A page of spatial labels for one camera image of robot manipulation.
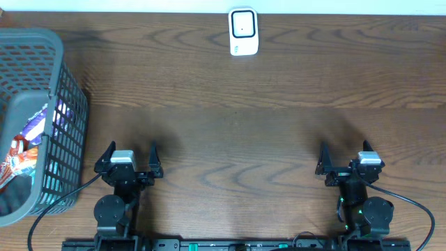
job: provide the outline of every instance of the wooden table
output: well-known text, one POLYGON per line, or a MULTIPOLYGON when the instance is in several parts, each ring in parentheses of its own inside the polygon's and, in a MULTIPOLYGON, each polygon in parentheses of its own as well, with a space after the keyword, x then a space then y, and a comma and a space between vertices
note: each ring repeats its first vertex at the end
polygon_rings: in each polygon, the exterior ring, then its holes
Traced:
MULTIPOLYGON (((115 140, 147 169, 159 144, 165 178, 144 191, 138 230, 183 238, 290 238, 330 234, 336 188, 314 176, 318 146, 347 164, 368 139, 387 163, 382 188, 430 208, 446 246, 446 18, 259 15, 254 56, 229 54, 226 15, 5 13, 2 26, 62 37, 66 62, 90 99, 82 180, 115 140)), ((97 181, 76 206, 48 216, 35 250, 96 233, 93 207, 112 188, 97 181)), ((395 205, 393 237, 415 249, 430 222, 395 205)), ((24 250, 35 217, 0 231, 2 250, 24 250)))

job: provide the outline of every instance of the snack bag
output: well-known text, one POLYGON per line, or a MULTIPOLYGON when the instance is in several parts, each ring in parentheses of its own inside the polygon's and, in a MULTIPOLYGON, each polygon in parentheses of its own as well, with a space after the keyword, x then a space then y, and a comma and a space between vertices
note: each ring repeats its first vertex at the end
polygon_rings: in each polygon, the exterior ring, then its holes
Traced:
MULTIPOLYGON (((16 148, 11 148, 10 152, 15 152, 16 148)), ((14 177, 20 174, 31 173, 37 164, 38 147, 29 149, 16 155, 7 155, 5 162, 0 164, 0 188, 9 183, 14 177)))
POLYGON ((14 137, 11 147, 9 148, 8 155, 14 156, 28 149, 29 142, 21 135, 14 137))
MULTIPOLYGON (((23 127, 21 131, 21 135, 23 135, 26 140, 28 140, 33 145, 38 145, 42 142, 42 132, 45 129, 45 119, 47 117, 47 107, 48 104, 45 104, 39 112, 36 112, 31 118, 28 119, 26 125, 23 127)), ((53 122, 55 122, 62 130, 69 131, 70 124, 66 123, 67 119, 74 120, 75 113, 68 108, 68 106, 59 101, 57 105, 58 112, 53 113, 53 122)))

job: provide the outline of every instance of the gray plastic basket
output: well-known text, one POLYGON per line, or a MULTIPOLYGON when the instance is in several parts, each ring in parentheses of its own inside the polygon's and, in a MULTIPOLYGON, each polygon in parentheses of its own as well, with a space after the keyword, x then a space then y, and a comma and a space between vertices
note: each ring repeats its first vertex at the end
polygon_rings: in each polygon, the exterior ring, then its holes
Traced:
MULTIPOLYGON (((39 214, 79 187, 89 112, 85 95, 63 62, 62 42, 55 33, 0 29, 0 158, 45 103, 34 182, 30 176, 17 176, 0 192, 0 227, 39 214)), ((76 200, 77 195, 67 198, 49 214, 66 211, 76 200)))

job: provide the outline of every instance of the white wall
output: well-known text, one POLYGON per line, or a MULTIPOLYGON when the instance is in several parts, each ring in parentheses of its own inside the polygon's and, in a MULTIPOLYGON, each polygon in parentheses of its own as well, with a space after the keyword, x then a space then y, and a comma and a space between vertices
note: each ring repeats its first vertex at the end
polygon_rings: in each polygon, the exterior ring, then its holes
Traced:
POLYGON ((250 6, 258 13, 446 15, 446 0, 0 0, 4 10, 228 13, 250 6))

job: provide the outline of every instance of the black cable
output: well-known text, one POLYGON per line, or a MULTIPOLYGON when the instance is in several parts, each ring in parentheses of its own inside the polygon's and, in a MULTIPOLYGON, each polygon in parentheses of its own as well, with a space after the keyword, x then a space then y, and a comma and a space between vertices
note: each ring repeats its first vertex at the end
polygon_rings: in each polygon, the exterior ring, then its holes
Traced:
POLYGON ((342 216, 341 216, 341 206, 342 206, 342 197, 340 195, 339 198, 337 199, 336 215, 337 215, 337 219, 340 222, 344 222, 344 220, 342 220, 342 216))
POLYGON ((427 245, 427 243, 428 243, 429 240, 431 239, 432 234, 433 234, 433 230, 435 229, 435 218, 433 217, 433 214, 430 212, 430 210, 429 210, 427 207, 421 205, 420 203, 418 203, 418 202, 416 202, 416 201, 413 201, 412 199, 409 199, 409 198, 407 198, 407 197, 398 195, 398 194, 396 194, 396 193, 394 193, 394 192, 387 191, 387 190, 385 190, 385 189, 376 187, 376 186, 374 186, 374 185, 368 183, 367 181, 365 181, 365 180, 360 176, 358 170, 356 170, 356 174, 357 174, 357 176, 359 177, 359 179, 361 180, 361 182, 363 182, 363 183, 364 183, 366 186, 368 186, 369 188, 372 188, 372 189, 374 189, 374 190, 383 192, 383 193, 385 193, 385 194, 387 194, 387 195, 392 195, 393 197, 396 197, 396 198, 398 198, 398 199, 402 199, 402 200, 404 200, 404 201, 406 201, 406 202, 408 202, 408 203, 410 203, 410 204, 412 204, 412 205, 415 205, 415 206, 417 206, 417 207, 423 209, 423 210, 429 215, 429 217, 431 218, 431 229, 429 230, 429 233, 427 234, 427 236, 426 236, 426 238, 424 239, 423 243, 421 243, 421 245, 420 245, 420 246, 418 247, 418 249, 417 249, 417 251, 421 251, 421 250, 423 250, 423 248, 427 245))
POLYGON ((316 239, 316 241, 318 241, 319 244, 321 244, 321 246, 323 247, 322 242, 316 237, 316 235, 314 235, 314 234, 311 233, 310 231, 303 231, 303 232, 300 232, 300 234, 298 234, 296 237, 294 237, 294 240, 293 240, 293 247, 295 247, 295 246, 297 245, 296 241, 297 241, 297 240, 299 239, 299 237, 300 237, 301 235, 303 235, 303 234, 311 234, 311 235, 316 239))
POLYGON ((76 190, 73 190, 71 192, 69 192, 68 194, 60 197, 58 200, 56 200, 55 202, 51 203, 40 215, 39 217, 37 217, 36 221, 34 222, 33 226, 31 227, 31 229, 29 230, 29 234, 28 234, 28 251, 33 251, 33 246, 31 244, 31 239, 33 238, 33 232, 34 229, 36 229, 37 224, 40 222, 40 220, 42 220, 43 216, 45 216, 46 213, 48 213, 48 211, 51 210, 51 208, 54 208, 57 204, 59 204, 61 201, 63 201, 64 199, 66 199, 67 197, 75 194, 76 192, 79 192, 80 190, 88 187, 90 184, 92 184, 93 182, 95 182, 98 178, 100 178, 101 174, 96 175, 94 178, 92 178, 89 182, 85 183, 84 185, 82 185, 80 188, 77 188, 76 190))

